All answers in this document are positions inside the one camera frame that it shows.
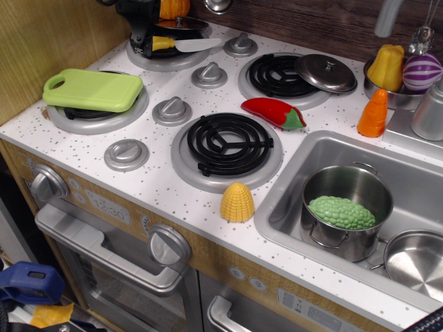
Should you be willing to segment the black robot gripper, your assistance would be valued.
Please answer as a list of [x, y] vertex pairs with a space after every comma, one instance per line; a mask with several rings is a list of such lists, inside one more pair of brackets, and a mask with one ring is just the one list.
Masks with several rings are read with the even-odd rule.
[[115, 3], [116, 12], [130, 25], [129, 44], [135, 54], [152, 58], [153, 34], [159, 21], [160, 0], [120, 0]]

